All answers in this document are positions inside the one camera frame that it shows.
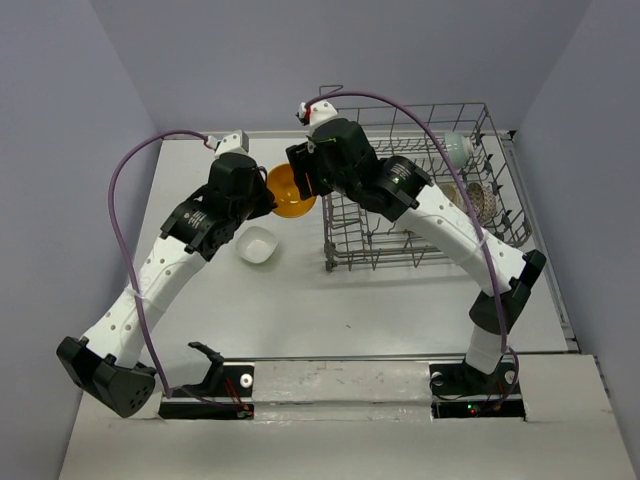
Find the orange bowl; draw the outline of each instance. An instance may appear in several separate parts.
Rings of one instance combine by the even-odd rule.
[[[300,199],[300,191],[293,180],[293,170],[288,163],[278,165],[267,175],[267,188],[276,197],[278,207],[273,211],[284,218],[301,217],[316,203],[316,197]]]

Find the white bowl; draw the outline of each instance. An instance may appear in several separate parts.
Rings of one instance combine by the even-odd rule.
[[[236,252],[251,263],[266,262],[278,246],[278,239],[266,228],[251,226],[236,240]]]

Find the cable connector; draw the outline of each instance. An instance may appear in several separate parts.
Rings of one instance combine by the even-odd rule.
[[[213,135],[207,135],[207,141],[204,142],[204,146],[209,150],[213,150],[215,152],[216,148],[218,148],[219,143],[220,140],[218,140],[216,137],[214,137]]]

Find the dish rack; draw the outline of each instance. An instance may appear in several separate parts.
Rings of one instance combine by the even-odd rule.
[[[340,89],[341,86],[321,87]],[[471,182],[491,186],[496,196],[496,214],[484,227],[498,239],[522,246],[532,230],[516,195],[504,195],[503,187],[513,185],[502,145],[500,155],[487,153],[487,136],[498,138],[484,103],[442,103],[408,105],[435,132],[442,142],[444,132],[469,136],[473,155],[459,171],[465,187]],[[425,170],[438,185],[453,184],[442,157],[433,142],[411,119],[390,106],[353,106],[338,108],[341,116],[357,121],[367,133],[379,158],[401,155]],[[396,228],[380,215],[360,208],[347,197],[333,192],[322,198],[325,267],[376,268],[442,263],[448,258],[415,233]]]

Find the gray wall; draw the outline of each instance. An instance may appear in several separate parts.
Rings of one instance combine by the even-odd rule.
[[[325,83],[517,127],[589,0],[92,0],[161,127],[295,129]]]
[[[123,285],[107,185],[155,127],[88,0],[4,1],[0,72],[0,477],[46,480],[79,399],[54,352]],[[155,158],[123,178],[130,239]]]
[[[516,136],[571,322],[640,473],[640,3],[594,0]]]

